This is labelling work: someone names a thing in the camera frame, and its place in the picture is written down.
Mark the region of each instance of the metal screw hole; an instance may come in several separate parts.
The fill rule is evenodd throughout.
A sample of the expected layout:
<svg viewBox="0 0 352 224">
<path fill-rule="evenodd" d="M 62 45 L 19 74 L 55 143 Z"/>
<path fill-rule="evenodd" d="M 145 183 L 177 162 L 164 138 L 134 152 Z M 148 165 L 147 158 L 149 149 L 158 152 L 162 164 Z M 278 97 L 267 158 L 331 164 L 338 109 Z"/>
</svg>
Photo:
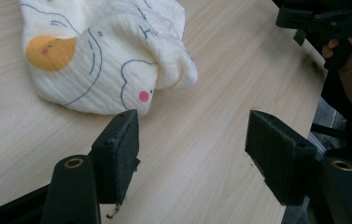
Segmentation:
<svg viewBox="0 0 352 224">
<path fill-rule="evenodd" d="M 350 165 L 345 161 L 332 161 L 331 164 L 340 170 L 348 171 L 348 172 L 352 171 L 352 165 Z"/>
<path fill-rule="evenodd" d="M 82 163 L 83 163 L 83 160 L 81 158 L 74 158 L 74 159 L 67 161 L 64 164 L 64 167 L 67 169 L 74 169 L 74 168 L 77 168 L 80 165 L 82 165 Z"/>
</svg>

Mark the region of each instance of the black mechanical part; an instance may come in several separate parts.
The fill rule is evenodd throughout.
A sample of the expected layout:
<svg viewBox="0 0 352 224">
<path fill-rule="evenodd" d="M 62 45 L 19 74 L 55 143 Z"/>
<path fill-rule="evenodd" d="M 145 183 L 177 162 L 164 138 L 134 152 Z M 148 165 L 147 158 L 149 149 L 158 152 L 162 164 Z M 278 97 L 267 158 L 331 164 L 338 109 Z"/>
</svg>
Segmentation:
<svg viewBox="0 0 352 224">
<path fill-rule="evenodd" d="M 303 203 L 306 177 L 315 163 L 317 149 L 280 119 L 251 110 L 246 152 L 265 177 L 281 204 Z"/>
<path fill-rule="evenodd" d="M 41 223 L 100 223 L 100 208 L 90 157 L 72 156 L 56 164 Z"/>
<path fill-rule="evenodd" d="M 301 45 L 306 38 L 321 53 L 331 39 L 339 39 L 324 67 L 336 74 L 352 52 L 352 0 L 273 0 L 279 7 L 276 25 L 297 29 L 294 39 Z"/>
<path fill-rule="evenodd" d="M 100 203 L 123 203 L 136 171 L 138 115 L 115 116 L 88 156 L 66 158 L 55 166 L 51 183 L 0 206 L 1 223 L 100 223 Z"/>
<path fill-rule="evenodd" d="M 136 111 L 118 114 L 92 145 L 93 160 L 100 203 L 122 204 L 137 158 L 138 115 Z"/>
<path fill-rule="evenodd" d="M 317 177 L 334 223 L 351 224 L 352 162 L 339 158 L 324 158 L 319 163 Z"/>
<path fill-rule="evenodd" d="M 246 152 L 280 203 L 299 205 L 306 195 L 310 199 L 311 224 L 352 224 L 352 133 L 349 132 L 352 125 L 347 123 L 346 148 L 332 149 L 324 157 L 315 158 L 316 148 L 307 143 L 304 144 L 308 147 L 298 147 L 303 140 L 289 126 L 274 116 L 251 111 Z"/>
</svg>

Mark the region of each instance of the wood grain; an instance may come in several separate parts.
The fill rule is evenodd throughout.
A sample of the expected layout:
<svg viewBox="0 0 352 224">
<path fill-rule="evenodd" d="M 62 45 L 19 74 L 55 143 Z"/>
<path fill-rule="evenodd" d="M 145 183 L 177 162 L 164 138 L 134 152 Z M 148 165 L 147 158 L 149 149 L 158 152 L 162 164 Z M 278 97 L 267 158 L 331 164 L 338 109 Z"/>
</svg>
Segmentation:
<svg viewBox="0 0 352 224">
<path fill-rule="evenodd" d="M 284 207 L 245 153 L 248 113 L 271 113 L 307 136 L 323 60 L 275 26 L 270 0 L 179 2 L 199 81 L 155 92 L 140 118 L 141 164 L 110 223 L 280 223 Z M 19 2 L 0 0 L 0 204 L 48 184 L 55 163 L 87 154 L 112 119 L 39 98 L 21 33 Z"/>
</svg>

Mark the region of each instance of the cartoon duck drawing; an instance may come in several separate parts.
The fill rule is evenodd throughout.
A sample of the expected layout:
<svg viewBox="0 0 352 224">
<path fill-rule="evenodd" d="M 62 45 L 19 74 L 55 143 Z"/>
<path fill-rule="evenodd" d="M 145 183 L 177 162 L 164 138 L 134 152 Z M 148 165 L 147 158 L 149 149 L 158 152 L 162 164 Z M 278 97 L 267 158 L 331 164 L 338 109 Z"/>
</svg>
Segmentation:
<svg viewBox="0 0 352 224">
<path fill-rule="evenodd" d="M 89 29 L 81 34 L 61 14 L 26 4 L 21 7 L 39 21 L 36 26 L 50 26 L 46 30 L 53 33 L 33 37 L 25 50 L 30 65 L 41 71 L 33 73 L 38 93 L 54 103 L 71 105 L 87 94 L 100 76 L 103 58 L 96 36 Z"/>
<path fill-rule="evenodd" d="M 124 84 L 120 92 L 120 99 L 125 109 L 134 108 L 137 110 L 148 111 L 152 100 L 153 89 L 149 87 L 150 83 L 155 82 L 155 76 L 144 76 L 143 73 L 135 74 L 134 71 L 144 71 L 149 74 L 157 74 L 159 66 L 156 63 L 148 63 L 143 60 L 130 60 L 121 68 L 121 75 Z"/>
</svg>

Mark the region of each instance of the cartoon print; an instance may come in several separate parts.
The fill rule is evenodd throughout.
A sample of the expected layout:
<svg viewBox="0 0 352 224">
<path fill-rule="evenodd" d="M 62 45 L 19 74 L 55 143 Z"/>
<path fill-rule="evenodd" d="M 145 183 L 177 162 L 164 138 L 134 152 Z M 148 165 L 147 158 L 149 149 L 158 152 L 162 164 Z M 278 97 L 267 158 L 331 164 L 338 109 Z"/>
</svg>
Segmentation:
<svg viewBox="0 0 352 224">
<path fill-rule="evenodd" d="M 159 66 L 157 63 L 148 63 L 143 60 L 130 60 L 123 64 L 120 73 L 124 80 L 120 99 L 125 109 L 131 109 L 129 102 L 138 102 L 137 110 L 148 111 L 150 105 L 153 86 L 158 74 Z"/>
<path fill-rule="evenodd" d="M 71 105 L 92 89 L 101 74 L 103 53 L 97 37 L 102 36 L 103 33 L 94 34 L 88 29 L 81 35 L 71 21 L 62 14 L 41 11 L 27 4 L 21 4 L 21 7 L 30 10 L 30 13 L 33 13 L 39 20 L 39 25 L 52 26 L 60 33 L 74 36 L 57 38 L 51 35 L 39 35 L 30 40 L 26 48 L 26 57 L 30 64 L 46 72 L 39 74 L 41 77 L 36 77 L 38 80 L 49 82 L 53 89 L 57 90 L 64 89 L 64 83 L 68 86 L 77 86 L 76 90 L 67 93 L 67 99 L 63 99 L 62 103 L 58 102 Z M 78 64 L 77 61 L 81 57 L 89 58 L 89 66 Z M 89 81 L 79 85 L 79 79 Z"/>
<path fill-rule="evenodd" d="M 47 72 L 60 71 L 74 58 L 76 43 L 75 38 L 38 36 L 28 43 L 26 56 L 36 68 Z"/>
<path fill-rule="evenodd" d="M 182 12 L 176 2 L 103 0 L 85 14 L 81 6 L 68 11 L 63 1 L 21 1 L 23 47 L 33 81 L 38 94 L 53 103 L 98 114 L 125 109 L 146 114 L 155 87 L 182 89 L 195 82 L 193 64 L 183 57 L 192 58 L 188 52 L 182 56 L 185 49 L 178 44 L 183 20 L 166 11 L 175 6 Z M 107 17 L 109 9 L 127 13 L 126 20 Z"/>
</svg>

